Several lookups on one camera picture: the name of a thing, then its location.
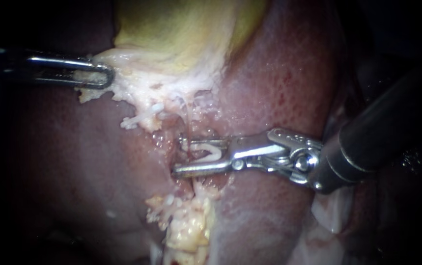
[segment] blood spot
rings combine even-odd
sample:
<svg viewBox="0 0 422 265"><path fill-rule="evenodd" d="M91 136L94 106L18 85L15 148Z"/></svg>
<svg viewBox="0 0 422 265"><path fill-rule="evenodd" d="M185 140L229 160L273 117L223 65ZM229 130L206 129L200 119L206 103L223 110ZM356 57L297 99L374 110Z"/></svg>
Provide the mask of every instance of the blood spot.
<svg viewBox="0 0 422 265"><path fill-rule="evenodd" d="M278 100L278 105L279 106L283 106L284 104L284 95L281 93L280 94L280 99Z"/></svg>

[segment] white tissue strands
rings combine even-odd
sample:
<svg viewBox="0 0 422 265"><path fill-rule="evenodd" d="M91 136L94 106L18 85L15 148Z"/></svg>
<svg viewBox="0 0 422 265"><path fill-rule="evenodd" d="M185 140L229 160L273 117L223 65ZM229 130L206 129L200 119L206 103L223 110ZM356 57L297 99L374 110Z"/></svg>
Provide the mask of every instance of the white tissue strands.
<svg viewBox="0 0 422 265"><path fill-rule="evenodd" d="M173 195L154 196L145 201L149 207L147 222L157 222L166 230L163 264L203 265L208 256L211 229L215 222L214 202L220 198L217 188L194 183L195 196L182 200Z"/></svg>
<svg viewBox="0 0 422 265"><path fill-rule="evenodd" d="M158 103L151 106L149 109L139 115L136 115L132 118L126 117L122 119L121 128L126 130L135 129L137 128L137 124L141 121L145 121L146 125L150 127L153 127L153 125L149 123L160 124L160 121L156 120L155 115L163 111L164 108L165 107L163 103Z"/></svg>
<svg viewBox="0 0 422 265"><path fill-rule="evenodd" d="M210 144L192 144L190 145L190 149L191 151L208 151L210 153L203 158L194 160L193 162L195 163L217 161L222 157L222 151Z"/></svg>
<svg viewBox="0 0 422 265"><path fill-rule="evenodd" d="M203 50L202 59L195 60L193 65L173 64L173 58L166 54L152 53L133 49L111 49L97 55L95 58L114 67L115 79L105 90L80 89L80 102L97 99L107 91L114 93L113 100L127 101L136 108L137 123L148 132L161 128L161 122L156 118L156 112L150 114L155 104L162 104L164 110L177 113L185 122L186 117L200 117L194 112L203 109L187 109L188 113L179 113L176 101L184 102L185 106L193 106L194 96L200 90L217 90L216 84L222 80L227 46L220 50ZM131 129L133 125L123 128Z"/></svg>

